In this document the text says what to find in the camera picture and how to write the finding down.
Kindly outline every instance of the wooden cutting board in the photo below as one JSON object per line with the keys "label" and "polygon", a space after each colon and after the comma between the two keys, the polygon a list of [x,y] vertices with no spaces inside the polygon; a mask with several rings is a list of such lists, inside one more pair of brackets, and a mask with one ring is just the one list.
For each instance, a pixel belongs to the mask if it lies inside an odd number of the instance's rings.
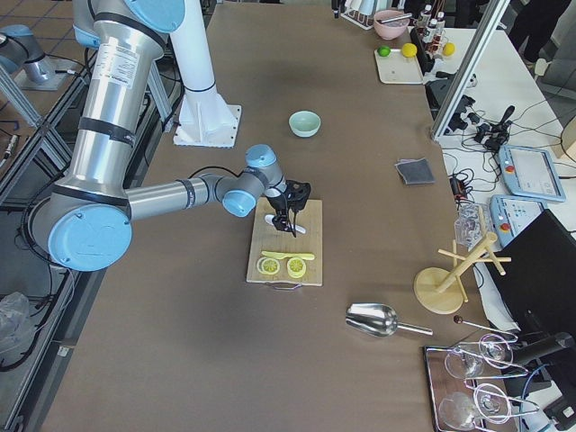
{"label": "wooden cutting board", "polygon": [[[247,282],[265,284],[278,282],[288,284],[322,286],[322,201],[308,200],[304,210],[298,213],[296,223],[306,229],[306,234],[281,232],[264,221],[266,214],[275,214],[266,198],[260,198],[256,206],[254,228],[252,230],[252,243],[250,244],[250,257],[248,259]],[[280,271],[277,274],[261,274],[256,264],[262,256],[261,252],[301,253],[311,252],[316,256],[312,261],[305,261],[306,274],[300,279],[293,279],[288,275],[286,263],[288,259],[280,260]]]}

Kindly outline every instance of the lemon slice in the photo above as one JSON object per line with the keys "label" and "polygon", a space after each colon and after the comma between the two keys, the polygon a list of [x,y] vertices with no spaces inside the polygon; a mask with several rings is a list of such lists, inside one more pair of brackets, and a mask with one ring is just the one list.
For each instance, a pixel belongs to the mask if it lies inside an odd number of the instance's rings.
{"label": "lemon slice", "polygon": [[294,279],[300,279],[306,274],[306,263],[297,256],[288,260],[287,268],[288,275]]}
{"label": "lemon slice", "polygon": [[280,261],[269,256],[262,256],[256,262],[256,270],[262,275],[275,275],[280,271]]}

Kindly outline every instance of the silver robot arm segment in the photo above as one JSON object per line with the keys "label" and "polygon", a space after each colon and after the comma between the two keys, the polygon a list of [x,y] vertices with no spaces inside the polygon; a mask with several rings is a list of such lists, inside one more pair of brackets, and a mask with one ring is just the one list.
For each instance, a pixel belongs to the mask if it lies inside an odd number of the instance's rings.
{"label": "silver robot arm segment", "polygon": [[233,215],[244,217],[256,207],[262,194],[277,197],[286,190],[275,153],[266,144],[251,147],[246,161],[247,167],[238,178],[206,174],[127,190],[131,220],[214,202],[221,203]]}

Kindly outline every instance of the table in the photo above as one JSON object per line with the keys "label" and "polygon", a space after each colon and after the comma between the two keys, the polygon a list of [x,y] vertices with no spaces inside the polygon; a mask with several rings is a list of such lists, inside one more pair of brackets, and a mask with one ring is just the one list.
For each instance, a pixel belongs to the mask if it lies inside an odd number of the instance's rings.
{"label": "table", "polygon": [[[135,223],[42,430],[430,430],[421,347],[470,329],[412,291],[422,268],[450,266],[436,250],[456,215],[423,87],[380,84],[380,41],[326,7],[220,4],[208,35],[219,91],[243,106],[236,147],[165,137],[145,184],[240,170],[249,146],[270,144],[323,201],[324,285],[245,283],[252,217],[218,205]],[[322,118],[311,139],[290,133],[300,109]],[[436,183],[403,185],[399,158],[427,158]],[[469,295],[461,313],[484,321]],[[346,325],[351,302],[390,304],[436,333],[370,337]]]}

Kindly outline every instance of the control panel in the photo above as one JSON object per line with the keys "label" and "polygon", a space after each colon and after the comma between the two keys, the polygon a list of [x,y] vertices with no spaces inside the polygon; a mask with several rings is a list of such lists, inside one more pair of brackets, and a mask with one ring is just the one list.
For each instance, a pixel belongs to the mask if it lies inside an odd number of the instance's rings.
{"label": "control panel", "polygon": [[502,247],[504,248],[547,208],[546,202],[539,198],[513,195],[492,196],[490,215]]}
{"label": "control panel", "polygon": [[542,148],[502,146],[499,150],[504,184],[514,195],[566,201],[550,154]]}

